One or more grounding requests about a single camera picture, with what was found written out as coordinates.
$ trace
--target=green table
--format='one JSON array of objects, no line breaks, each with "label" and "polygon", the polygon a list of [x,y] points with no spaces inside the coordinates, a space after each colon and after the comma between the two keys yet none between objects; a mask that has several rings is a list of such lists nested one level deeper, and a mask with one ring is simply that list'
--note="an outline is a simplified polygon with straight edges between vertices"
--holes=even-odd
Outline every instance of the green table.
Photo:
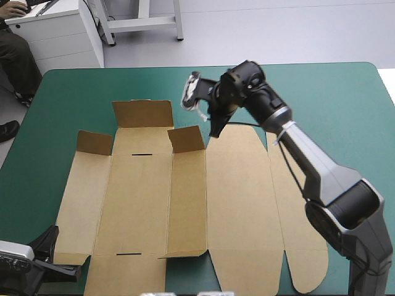
[{"label": "green table", "polygon": [[[0,170],[0,239],[27,243],[56,220],[72,163],[78,130],[114,134],[111,101],[173,101],[176,128],[209,124],[180,107],[185,79],[193,70],[218,79],[227,67],[107,68],[48,72]],[[339,163],[358,169],[386,197],[385,215],[395,241],[395,108],[368,63],[268,65],[268,81],[293,108],[294,118]],[[245,110],[235,120],[249,121]],[[259,131],[262,141],[265,137]],[[329,269],[314,294],[346,294],[348,262],[329,250]],[[78,284],[45,285],[46,292],[81,294]],[[167,290],[218,289],[208,254],[168,261]],[[286,260],[279,294],[293,294]],[[395,294],[395,268],[387,293]]]}]

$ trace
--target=black shoe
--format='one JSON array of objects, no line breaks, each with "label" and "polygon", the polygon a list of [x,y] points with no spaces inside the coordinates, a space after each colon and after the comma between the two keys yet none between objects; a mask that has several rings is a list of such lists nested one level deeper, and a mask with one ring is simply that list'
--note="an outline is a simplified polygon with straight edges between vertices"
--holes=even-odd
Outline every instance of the black shoe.
[{"label": "black shoe", "polygon": [[14,138],[19,130],[19,122],[12,120],[5,125],[0,125],[0,143]]},{"label": "black shoe", "polygon": [[20,94],[19,92],[14,91],[14,96],[25,107],[30,107],[31,102],[33,100],[33,96],[31,94]]}]

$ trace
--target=gray floor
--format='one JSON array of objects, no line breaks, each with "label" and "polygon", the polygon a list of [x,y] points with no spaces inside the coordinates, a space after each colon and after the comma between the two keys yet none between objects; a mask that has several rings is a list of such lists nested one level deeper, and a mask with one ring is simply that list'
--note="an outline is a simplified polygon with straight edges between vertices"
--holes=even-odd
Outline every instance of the gray floor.
[{"label": "gray floor", "polygon": [[[107,2],[117,19],[135,15],[136,1]],[[175,30],[120,33],[116,47],[104,46],[106,67],[234,65],[251,59],[261,64],[367,61],[395,68],[395,0],[180,2],[183,42],[175,41]],[[151,15],[171,13],[172,3],[151,0]],[[4,80],[0,74],[0,85]],[[12,94],[0,87],[0,98],[0,124],[21,122],[25,109]],[[10,145],[0,144],[0,165]]]}]

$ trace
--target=cardboard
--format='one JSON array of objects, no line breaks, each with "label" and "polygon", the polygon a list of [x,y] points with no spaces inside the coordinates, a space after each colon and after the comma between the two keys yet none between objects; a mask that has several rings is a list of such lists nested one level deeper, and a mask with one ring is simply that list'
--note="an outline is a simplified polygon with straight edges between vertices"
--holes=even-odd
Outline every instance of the cardboard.
[{"label": "cardboard", "polygon": [[226,126],[206,157],[209,250],[222,290],[276,295],[284,247],[266,150],[253,128]]},{"label": "cardboard", "polygon": [[[267,133],[268,156],[284,248],[295,289],[300,293],[308,293],[317,288],[326,275],[328,247],[306,217],[302,194],[286,166],[280,148],[273,145],[276,138],[275,134]],[[285,147],[284,152],[303,186],[306,178],[304,173]]]},{"label": "cardboard", "polygon": [[164,291],[165,258],[207,250],[222,289],[237,295],[275,295],[284,249],[296,287],[318,282],[298,268],[314,250],[281,234],[271,163],[252,128],[227,126],[205,150],[197,126],[173,129],[168,101],[113,107],[113,148],[108,135],[79,132],[57,218],[56,263],[92,256],[86,295]]}]

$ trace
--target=person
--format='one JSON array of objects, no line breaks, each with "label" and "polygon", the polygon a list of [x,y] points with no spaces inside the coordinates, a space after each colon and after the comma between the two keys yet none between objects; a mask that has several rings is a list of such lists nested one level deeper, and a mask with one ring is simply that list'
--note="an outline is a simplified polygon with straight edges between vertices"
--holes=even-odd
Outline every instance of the person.
[{"label": "person", "polygon": [[[4,21],[11,17],[23,17],[27,10],[25,3],[0,0],[0,65],[14,87],[15,98],[29,108],[43,77],[28,43],[13,34]],[[0,125],[0,142],[15,137],[18,129],[16,120]]]}]

